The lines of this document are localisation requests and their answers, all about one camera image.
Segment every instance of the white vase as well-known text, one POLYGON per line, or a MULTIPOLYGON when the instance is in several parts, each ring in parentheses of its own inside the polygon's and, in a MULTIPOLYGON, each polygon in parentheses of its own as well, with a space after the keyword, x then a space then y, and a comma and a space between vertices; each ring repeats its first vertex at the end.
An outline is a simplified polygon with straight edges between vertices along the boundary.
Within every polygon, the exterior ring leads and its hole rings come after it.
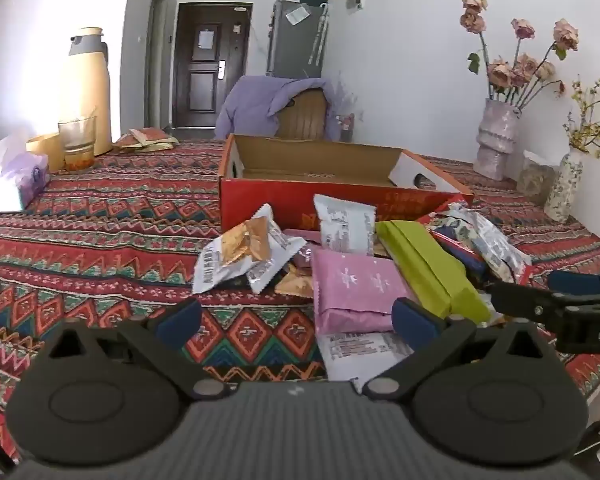
POLYGON ((477 140, 480 149, 474 162, 474 171, 493 180, 504 178, 509 153, 518 138, 516 109, 503 101, 486 99, 477 140))
POLYGON ((562 158, 560 170, 544 204, 545 214, 561 224, 569 219, 571 206, 582 179, 583 162, 584 153, 570 148, 569 153, 562 158))

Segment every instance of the notice on door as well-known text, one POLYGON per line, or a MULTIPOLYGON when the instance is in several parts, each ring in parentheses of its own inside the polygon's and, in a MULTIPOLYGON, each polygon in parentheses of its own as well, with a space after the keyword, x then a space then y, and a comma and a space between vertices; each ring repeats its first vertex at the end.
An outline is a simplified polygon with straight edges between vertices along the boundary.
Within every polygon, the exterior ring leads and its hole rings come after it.
POLYGON ((198 48, 209 50, 214 47, 214 32, 212 30, 201 30, 198 36, 198 48))

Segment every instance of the red cardboard box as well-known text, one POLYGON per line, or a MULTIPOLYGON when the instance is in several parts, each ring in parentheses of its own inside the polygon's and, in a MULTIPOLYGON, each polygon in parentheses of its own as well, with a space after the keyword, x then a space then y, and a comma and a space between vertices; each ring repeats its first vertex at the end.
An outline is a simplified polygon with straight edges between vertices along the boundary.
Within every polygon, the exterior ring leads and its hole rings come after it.
POLYGON ((419 155, 348 142, 231 135, 218 175, 223 231, 267 202, 282 229, 317 230, 315 194, 374 205, 377 221, 416 220, 458 193, 474 198, 419 155))

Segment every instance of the blue gripper pad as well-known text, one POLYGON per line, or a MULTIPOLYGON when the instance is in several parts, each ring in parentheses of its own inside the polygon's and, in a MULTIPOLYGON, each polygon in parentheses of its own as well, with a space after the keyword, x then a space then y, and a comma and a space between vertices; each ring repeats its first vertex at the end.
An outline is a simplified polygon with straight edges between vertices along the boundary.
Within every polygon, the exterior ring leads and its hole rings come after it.
POLYGON ((176 312, 164 315, 164 320, 154 327, 155 336, 165 345, 180 350, 200 330, 202 305, 192 300, 176 312))
POLYGON ((446 321, 408 298, 398 298, 391 309, 394 331, 414 352, 426 346, 448 326, 446 321))
POLYGON ((597 274, 580 274, 568 270, 552 270, 546 285, 553 292, 589 296, 600 294, 600 277, 597 274))

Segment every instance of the dried rose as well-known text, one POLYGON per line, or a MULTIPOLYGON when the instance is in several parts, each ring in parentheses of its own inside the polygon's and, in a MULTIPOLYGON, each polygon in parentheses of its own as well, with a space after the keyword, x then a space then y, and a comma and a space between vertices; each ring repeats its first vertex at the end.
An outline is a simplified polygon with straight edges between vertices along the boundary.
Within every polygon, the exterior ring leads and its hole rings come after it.
POLYGON ((502 58, 496 59, 487 68, 489 82, 498 88, 509 88, 511 86, 511 67, 502 58))
POLYGON ((518 56, 516 65, 518 64, 522 67, 522 70, 525 73, 526 82, 528 83, 531 81, 531 78, 538 68, 538 62, 525 52, 522 56, 518 56))
POLYGON ((487 8, 487 0, 462 0, 462 6, 467 12, 478 14, 487 8))
POLYGON ((460 16, 460 25, 473 34, 480 34, 487 29, 482 16, 472 14, 469 11, 460 16))
POLYGON ((561 50, 578 49, 578 29, 571 27, 564 18, 555 22, 554 27, 555 46, 561 50))
POLYGON ((518 20, 514 18, 511 20, 511 26, 519 40, 529 40, 536 36, 536 30, 527 20, 518 20))
POLYGON ((538 71, 536 72, 536 77, 540 81, 545 81, 547 79, 552 78, 555 75, 555 65, 550 61, 545 61, 538 67, 538 71))
POLYGON ((528 79, 526 78, 525 71, 522 69, 522 65, 516 63, 513 70, 511 70, 511 85, 522 88, 527 83, 528 79))

